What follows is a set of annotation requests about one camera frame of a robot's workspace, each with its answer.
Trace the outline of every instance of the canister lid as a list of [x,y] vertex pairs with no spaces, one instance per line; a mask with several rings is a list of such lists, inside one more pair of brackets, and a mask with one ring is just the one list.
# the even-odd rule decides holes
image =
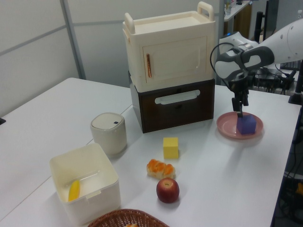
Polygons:
[[123,117],[116,113],[104,113],[96,117],[91,125],[98,129],[108,130],[116,127],[121,123]]

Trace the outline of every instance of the yellow cube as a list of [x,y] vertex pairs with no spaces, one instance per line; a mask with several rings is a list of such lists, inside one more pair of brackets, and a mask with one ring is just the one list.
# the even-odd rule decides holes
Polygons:
[[163,155],[165,159],[179,158],[178,138],[163,138]]

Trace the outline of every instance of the pink plate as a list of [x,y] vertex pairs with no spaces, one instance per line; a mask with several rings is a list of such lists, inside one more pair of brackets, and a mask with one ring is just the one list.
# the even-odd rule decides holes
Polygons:
[[217,127],[218,130],[225,136],[232,137],[235,139],[250,139],[258,136],[263,129],[263,122],[261,121],[260,118],[257,116],[253,115],[252,116],[255,118],[257,121],[257,126],[256,126],[256,132],[253,134],[245,134],[242,135],[238,130],[237,130],[237,113],[236,112],[229,112],[222,114],[218,120],[217,120]]

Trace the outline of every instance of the white wall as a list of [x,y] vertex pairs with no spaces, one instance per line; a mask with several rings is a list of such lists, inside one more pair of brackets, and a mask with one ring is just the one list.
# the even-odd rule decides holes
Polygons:
[[60,0],[0,1],[0,117],[78,77]]
[[[129,87],[124,14],[196,11],[199,1],[0,1],[0,117],[69,77]],[[217,40],[224,5],[205,2],[214,7]]]
[[[73,38],[86,79],[129,87],[124,14],[133,19],[197,11],[199,0],[65,0]],[[215,19],[220,0],[215,3]]]
[[297,20],[299,9],[303,10],[303,0],[279,0],[277,30]]

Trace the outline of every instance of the yellow banana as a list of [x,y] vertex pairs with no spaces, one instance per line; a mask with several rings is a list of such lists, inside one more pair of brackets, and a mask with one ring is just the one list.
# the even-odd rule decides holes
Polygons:
[[79,198],[80,195],[80,181],[76,180],[71,184],[70,193],[68,195],[68,202]]

